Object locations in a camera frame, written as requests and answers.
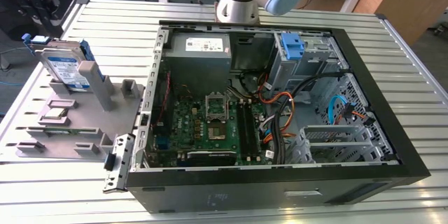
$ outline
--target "metal bracket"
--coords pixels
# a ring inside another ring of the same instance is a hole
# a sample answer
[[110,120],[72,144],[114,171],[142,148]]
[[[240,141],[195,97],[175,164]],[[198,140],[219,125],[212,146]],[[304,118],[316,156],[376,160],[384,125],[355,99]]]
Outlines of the metal bracket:
[[135,135],[126,134],[118,136],[115,139],[112,153],[107,155],[104,162],[104,169],[108,171],[104,180],[103,192],[124,192],[128,172],[131,167],[132,148],[135,142]]

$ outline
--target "white label on case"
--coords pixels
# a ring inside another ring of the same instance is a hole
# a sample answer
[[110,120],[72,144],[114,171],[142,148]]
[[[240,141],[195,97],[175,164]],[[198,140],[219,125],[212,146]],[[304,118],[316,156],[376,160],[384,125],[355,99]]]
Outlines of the white label on case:
[[275,152],[274,151],[266,151],[267,153],[266,153],[266,157],[267,158],[274,158],[274,154],[275,154]]
[[219,38],[188,38],[186,51],[223,52],[223,39]]

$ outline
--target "motherboard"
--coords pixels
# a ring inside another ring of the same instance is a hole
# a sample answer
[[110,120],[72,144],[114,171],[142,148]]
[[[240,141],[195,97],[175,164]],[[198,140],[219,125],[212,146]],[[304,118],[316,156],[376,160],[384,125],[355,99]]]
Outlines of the motherboard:
[[[258,131],[263,110],[260,103],[220,94],[211,94],[204,100],[176,101],[171,135],[156,137],[159,166],[187,166],[187,160],[195,158],[196,163],[264,164]],[[222,155],[224,160],[207,157],[214,155]]]

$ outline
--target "floor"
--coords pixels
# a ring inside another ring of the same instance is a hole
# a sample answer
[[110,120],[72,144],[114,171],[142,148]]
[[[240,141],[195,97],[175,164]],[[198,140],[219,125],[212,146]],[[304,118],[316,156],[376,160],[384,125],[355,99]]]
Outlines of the floor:
[[[196,0],[171,0],[176,3],[196,3]],[[212,4],[215,0],[203,0],[204,4]],[[23,43],[12,41],[0,30],[0,53],[15,48],[23,48]],[[442,86],[448,89],[448,38],[436,37],[431,31],[427,31],[412,50],[418,54],[420,60],[426,64]],[[22,86],[8,84],[26,83],[34,68],[38,64],[38,59],[31,55],[27,49],[16,49],[3,54],[3,57],[11,63],[10,71],[0,71],[0,121],[7,113],[12,102],[20,92]]]

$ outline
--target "orange wire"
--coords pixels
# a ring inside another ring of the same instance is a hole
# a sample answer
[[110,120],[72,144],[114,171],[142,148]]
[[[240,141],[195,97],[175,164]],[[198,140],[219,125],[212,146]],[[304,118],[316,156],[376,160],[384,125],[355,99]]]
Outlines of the orange wire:
[[354,115],[358,115],[360,118],[366,118],[366,116],[362,115],[360,113],[358,113],[356,111],[352,111],[352,114],[354,114]]
[[[294,133],[282,133],[282,136],[284,137],[292,137],[292,136],[298,136],[296,134]],[[272,134],[267,135],[266,138],[263,139],[263,143],[268,143],[271,140],[272,140]]]
[[343,115],[339,115],[336,121],[334,122],[334,124],[339,124],[339,121],[340,121],[342,118],[343,118]]
[[[264,82],[263,82],[263,84],[266,83],[267,80],[268,80],[268,75],[264,76]],[[266,100],[263,98],[262,92],[260,92],[262,89],[263,89],[263,84],[260,85],[259,90],[258,90],[259,91],[259,98],[260,98],[260,100],[262,100],[263,103],[271,104],[271,103],[276,102],[276,100],[279,100],[279,98],[283,95],[286,95],[290,98],[290,100],[291,100],[291,114],[290,114],[290,118],[288,118],[288,121],[287,121],[286,125],[280,129],[282,131],[284,131],[288,128],[290,124],[291,124],[294,112],[296,110],[296,108],[295,108],[295,98],[292,97],[292,95],[291,95],[290,92],[284,91],[284,92],[280,92],[272,99]]]

